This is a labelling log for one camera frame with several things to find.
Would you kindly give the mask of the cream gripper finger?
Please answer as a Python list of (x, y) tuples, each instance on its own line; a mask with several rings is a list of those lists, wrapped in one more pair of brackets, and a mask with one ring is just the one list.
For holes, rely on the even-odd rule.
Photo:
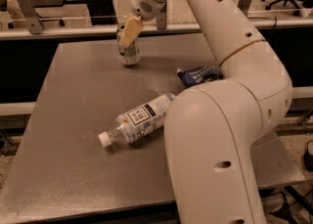
[(128, 47), (137, 38), (143, 28), (144, 25), (141, 16), (132, 16), (129, 18), (120, 37), (120, 45)]

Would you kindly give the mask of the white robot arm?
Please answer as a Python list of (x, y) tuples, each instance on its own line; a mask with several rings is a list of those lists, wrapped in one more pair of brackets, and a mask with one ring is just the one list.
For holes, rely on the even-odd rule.
[[(129, 44), (166, 0), (131, 0)], [(232, 0), (187, 0), (224, 75), (181, 92), (164, 143), (181, 224), (266, 224), (250, 147), (291, 105), (291, 79)]]

